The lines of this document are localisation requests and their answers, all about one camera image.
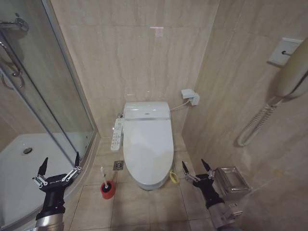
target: white plug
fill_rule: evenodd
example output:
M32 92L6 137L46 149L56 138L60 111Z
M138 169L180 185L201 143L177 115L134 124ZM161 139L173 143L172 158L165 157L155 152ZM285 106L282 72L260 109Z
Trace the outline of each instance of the white plug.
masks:
M181 90L183 99L189 99L192 106L198 105L200 96L192 89Z

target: shower drain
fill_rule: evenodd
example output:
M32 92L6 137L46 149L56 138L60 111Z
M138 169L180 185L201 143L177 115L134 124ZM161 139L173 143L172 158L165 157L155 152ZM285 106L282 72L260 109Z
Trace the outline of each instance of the shower drain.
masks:
M123 170L124 160L117 160L114 162L114 171Z
M26 148L26 149L24 149L24 154L29 154L30 152L32 152L32 148Z

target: toilet bowl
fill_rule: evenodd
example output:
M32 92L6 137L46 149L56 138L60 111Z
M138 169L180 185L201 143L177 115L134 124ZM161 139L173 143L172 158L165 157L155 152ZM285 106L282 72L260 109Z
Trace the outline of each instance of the toilet bowl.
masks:
M173 161L170 109L166 102L126 103L123 153L139 187L153 190L169 176Z

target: coiled phone cord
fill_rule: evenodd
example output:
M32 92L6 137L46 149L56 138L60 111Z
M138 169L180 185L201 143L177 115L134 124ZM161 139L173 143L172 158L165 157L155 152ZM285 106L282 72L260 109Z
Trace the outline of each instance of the coiled phone cord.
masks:
M254 137L259 133L259 131L264 126L264 124L269 119L269 117L272 114L274 114L278 105L282 101L283 99L271 105L269 102L267 102L266 105L263 108L261 108L261 110L252 118L252 120L250 120L250 122L246 125L246 127L243 129L241 134L238 136L237 138L238 145L240 145L241 147L247 146L254 139ZM244 140L244 137L252 129L253 126L254 126L253 131Z

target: toilet brush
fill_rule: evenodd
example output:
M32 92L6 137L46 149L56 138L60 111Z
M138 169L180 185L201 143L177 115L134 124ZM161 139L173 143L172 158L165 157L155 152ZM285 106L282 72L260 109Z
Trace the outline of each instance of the toilet brush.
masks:
M111 180L106 180L106 174L103 167L101 167L101 173L103 177L103 184L101 185L101 193L104 199L110 199L116 192L115 184Z

